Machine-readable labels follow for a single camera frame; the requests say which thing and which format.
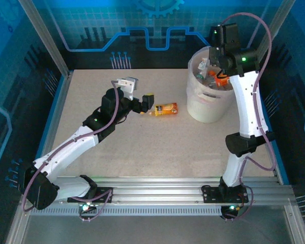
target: cable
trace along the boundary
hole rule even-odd
[[[124,121],[126,121],[126,120],[127,120],[127,117],[128,117],[128,115],[126,115],[126,116],[124,117],[124,120],[122,120],[122,121],[120,121],[119,123],[117,123],[117,125],[122,124]]]
[[[88,221],[88,222],[90,222],[90,221],[96,219],[99,215],[101,215],[101,213],[103,212],[103,209],[105,208],[105,206],[106,206],[106,204],[107,204],[107,202],[108,202],[108,199],[112,196],[112,190],[108,190],[108,191],[106,191],[105,193],[103,193],[102,195],[100,195],[99,197],[97,197],[97,199],[98,199],[98,198],[100,198],[100,197],[105,196],[107,193],[108,193],[108,196],[107,196],[107,198],[106,198],[106,200],[105,200],[105,202],[104,202],[104,205],[101,207],[101,209],[97,212],[97,214],[96,214],[95,216],[93,216],[93,217],[88,217],[87,219],[85,219],[85,218],[81,215],[81,213],[80,213],[80,214],[79,214],[79,218],[80,218],[82,221]]]
[[[117,88],[116,88],[116,83],[117,81],[115,80],[112,80],[111,81],[112,85],[113,85],[113,88],[114,88],[114,91],[115,91],[115,100],[116,100],[116,104],[115,104],[115,110],[114,110],[114,113],[113,113],[113,116],[111,118],[111,120],[109,121],[109,123],[107,123],[104,127],[98,129],[98,130],[95,130],[93,132],[90,132],[90,133],[87,133],[87,134],[83,134],[83,135],[80,135],[80,136],[77,136],[76,138],[74,139],[71,139],[69,141],[67,141],[65,144],[61,145],[60,147],[58,147],[48,158],[47,160],[45,160],[43,162],[43,164],[38,168],[38,170],[35,172],[35,174],[31,177],[30,181],[28,182],[27,184],[27,187],[25,189],[25,192],[24,192],[24,195],[22,197],[22,201],[21,201],[21,208],[24,212],[28,212],[30,210],[32,210],[34,208],[34,206],[28,208],[28,209],[25,209],[25,205],[26,205],[26,200],[27,200],[27,195],[28,195],[28,192],[29,192],[29,189],[31,188],[36,176],[42,171],[42,169],[48,164],[49,161],[52,160],[52,158],[59,152],[61,151],[63,148],[65,148],[66,146],[70,145],[71,143],[73,142],[76,142],[77,140],[81,139],[81,138],[84,138],[84,137],[87,137],[87,136],[91,136],[91,135],[95,135],[95,134],[98,134],[100,133],[101,131],[105,130],[106,128],[108,128],[115,120],[115,117],[116,117],[116,114],[117,114],[117,111],[118,111],[118,105],[119,105],[119,97],[118,97],[118,92],[117,92]]]
[[[253,105],[254,105],[254,109],[255,109],[255,115],[256,115],[256,119],[257,119],[257,124],[258,124],[258,128],[266,142],[266,144],[268,145],[268,148],[269,148],[269,151],[270,151],[270,157],[271,157],[271,162],[272,162],[272,167],[271,168],[265,168],[264,166],[260,165],[259,163],[257,163],[255,160],[251,159],[250,157],[245,157],[244,160],[243,160],[243,164],[242,164],[242,167],[239,171],[239,175],[238,175],[238,178],[239,178],[239,183],[245,187],[245,188],[248,188],[250,189],[251,191],[251,202],[250,202],[250,205],[249,205],[249,208],[239,217],[235,217],[233,220],[237,220],[237,219],[241,219],[243,216],[245,216],[250,210],[251,210],[251,207],[252,207],[252,204],[253,204],[253,201],[254,201],[254,193],[253,193],[253,190],[251,187],[249,186],[246,186],[244,185],[244,183],[242,182],[242,175],[243,175],[243,170],[245,168],[245,165],[246,165],[246,162],[247,160],[250,160],[252,163],[254,163],[256,166],[258,166],[259,168],[265,170],[265,171],[274,171],[274,169],[276,168],[277,166],[277,161],[276,161],[276,156],[275,156],[275,151],[273,150],[273,146],[272,144],[270,143],[266,133],[264,132],[263,128],[262,128],[262,124],[261,124],[261,118],[260,118],[260,113],[259,113],[259,108],[258,108],[258,104],[257,104],[257,94],[256,94],[256,90],[257,90],[257,87],[259,85],[259,82],[260,82],[260,79],[261,79],[261,76],[265,70],[265,67],[267,66],[268,62],[269,62],[269,59],[270,59],[270,55],[271,55],[271,49],[272,49],[272,39],[271,39],[271,33],[270,33],[270,29],[269,27],[266,25],[266,23],[260,18],[258,17],[257,15],[255,14],[252,14],[252,13],[245,13],[245,12],[241,12],[241,13],[236,13],[236,14],[232,14],[230,16],[228,16],[223,22],[222,24],[224,24],[225,22],[227,22],[227,20],[231,19],[232,17],[235,17],[235,16],[249,16],[249,17],[252,17],[252,18],[255,18],[256,20],[258,20],[265,28],[266,30],[266,33],[267,33],[267,36],[268,36],[268,40],[269,40],[269,44],[268,44],[268,54],[265,58],[265,61],[264,61],[264,64],[259,72],[259,75],[257,76],[256,80],[255,80],[255,83],[254,83],[254,87],[253,87]]]
[[[226,213],[227,216],[229,217],[235,217],[235,215],[231,215],[229,213]],[[248,223],[249,225],[254,226],[254,228],[256,228],[268,241],[270,241],[271,243],[275,243],[267,234],[263,233],[263,231],[260,229],[260,227],[258,227],[256,224],[254,224],[253,222],[247,221],[245,219],[242,219],[245,223]]]

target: gear logo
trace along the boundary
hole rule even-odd
[[[154,15],[166,17],[167,14],[173,14],[174,10],[179,10],[179,5],[184,4],[184,0],[133,0],[138,10],[142,14],[148,14],[149,17]]]
[[[8,25],[12,25],[19,17],[18,0],[0,0],[0,15]]]

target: orange bottle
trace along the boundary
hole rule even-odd
[[[149,115],[169,115],[169,114],[177,114],[178,113],[178,107],[177,103],[169,103],[169,104],[163,104],[163,105],[155,105],[155,108],[152,112],[149,113]]]

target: enclosure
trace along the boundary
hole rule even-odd
[[[237,12],[260,16],[272,35],[260,93],[278,165],[263,171],[247,164],[253,208],[225,223],[221,204],[205,204],[200,188],[218,185],[226,169],[237,104],[219,121],[201,123],[187,111],[186,91],[189,60],[210,45],[210,28]],[[242,47],[253,47],[262,66],[263,26],[248,16],[228,23],[237,23]],[[18,168],[69,138],[101,105],[110,81],[125,77],[139,80],[134,97],[154,93],[155,104],[177,103],[178,114],[130,113],[63,172],[113,187],[96,220],[82,223],[79,204],[64,200],[24,214]],[[253,158],[271,164],[264,145]],[[0,1],[0,243],[85,236],[102,243],[305,243],[305,0]]]

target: blue wall panel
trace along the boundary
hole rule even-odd
[[[59,78],[19,2],[0,1],[0,108],[12,125],[0,114],[0,243],[20,199],[14,171],[34,160]]]

